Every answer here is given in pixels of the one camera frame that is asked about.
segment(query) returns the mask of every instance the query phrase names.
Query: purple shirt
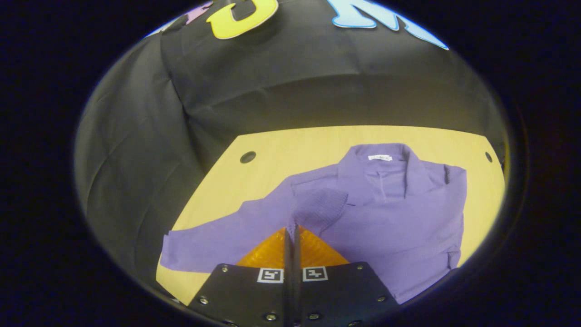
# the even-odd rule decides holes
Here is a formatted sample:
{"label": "purple shirt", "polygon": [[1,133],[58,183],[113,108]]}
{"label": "purple shirt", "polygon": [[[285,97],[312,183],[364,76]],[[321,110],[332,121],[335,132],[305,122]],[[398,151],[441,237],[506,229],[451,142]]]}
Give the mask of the purple shirt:
{"label": "purple shirt", "polygon": [[336,165],[287,177],[231,215],[170,231],[161,265],[211,272],[298,224],[348,261],[368,262],[403,303],[458,265],[466,192],[460,167],[419,160],[405,144],[357,145]]}

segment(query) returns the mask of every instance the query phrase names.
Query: shirt sleeve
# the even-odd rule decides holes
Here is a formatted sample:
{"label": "shirt sleeve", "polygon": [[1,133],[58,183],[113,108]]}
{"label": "shirt sleeve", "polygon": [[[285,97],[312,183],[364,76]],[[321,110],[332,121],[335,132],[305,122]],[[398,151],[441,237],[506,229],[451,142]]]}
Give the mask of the shirt sleeve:
{"label": "shirt sleeve", "polygon": [[236,264],[287,226],[294,206],[287,178],[265,198],[246,201],[231,215],[164,235],[160,264],[172,270],[208,273],[221,263]]}

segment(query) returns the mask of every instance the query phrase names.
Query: black metal plate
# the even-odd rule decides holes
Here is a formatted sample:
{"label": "black metal plate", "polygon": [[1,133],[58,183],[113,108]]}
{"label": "black metal plate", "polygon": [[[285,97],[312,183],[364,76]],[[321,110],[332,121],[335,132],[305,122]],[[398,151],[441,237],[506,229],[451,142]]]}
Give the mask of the black metal plate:
{"label": "black metal plate", "polygon": [[[283,284],[258,282],[260,272],[260,268],[220,264],[188,307],[226,325],[282,327]],[[267,320],[268,314],[276,319]]]}
{"label": "black metal plate", "polygon": [[[347,327],[350,324],[359,327],[373,324],[374,318],[398,308],[366,262],[325,269],[327,280],[301,283],[302,327]],[[321,273],[320,268],[313,269],[313,275],[319,279],[325,277]]]}

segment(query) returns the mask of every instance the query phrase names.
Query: wooden table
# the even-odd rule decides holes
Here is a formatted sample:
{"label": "wooden table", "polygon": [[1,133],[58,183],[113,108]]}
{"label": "wooden table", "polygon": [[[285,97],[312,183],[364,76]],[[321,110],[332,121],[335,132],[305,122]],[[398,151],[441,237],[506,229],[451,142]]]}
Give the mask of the wooden table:
{"label": "wooden table", "polygon": [[[353,145],[378,143],[405,143],[421,160],[467,170],[460,265],[464,263],[496,218],[504,196],[503,171],[485,137],[427,127],[335,126],[238,136],[196,189],[173,230],[229,215],[244,201],[265,197],[289,175],[338,163]],[[255,159],[241,163],[241,156],[249,151],[256,152]],[[172,271],[159,262],[157,265],[157,281],[185,304],[190,303],[208,276],[209,273]]]}

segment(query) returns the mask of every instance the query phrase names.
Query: foam letter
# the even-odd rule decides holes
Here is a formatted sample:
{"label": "foam letter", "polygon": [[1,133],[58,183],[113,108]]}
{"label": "foam letter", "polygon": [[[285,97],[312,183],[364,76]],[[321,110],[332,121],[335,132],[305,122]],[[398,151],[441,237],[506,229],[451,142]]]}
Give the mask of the foam letter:
{"label": "foam letter", "polygon": [[223,7],[208,17],[206,22],[211,24],[214,36],[219,39],[237,37],[266,22],[278,9],[277,0],[252,0],[252,2],[256,11],[242,20],[234,20],[232,16],[231,9],[236,5],[235,3]]}
{"label": "foam letter", "polygon": [[409,21],[402,15],[393,12],[383,6],[377,5],[366,0],[327,0],[329,4],[333,7],[337,13],[337,17],[333,18],[333,24],[339,27],[351,27],[359,29],[373,29],[377,26],[377,23],[364,17],[357,9],[364,11],[368,15],[379,20],[386,27],[397,31],[399,30],[399,24],[397,23],[397,17],[401,19],[402,22],[406,24],[406,30],[413,36],[435,44],[438,47],[448,50],[449,48],[438,40],[430,32],[424,30],[417,24]]}

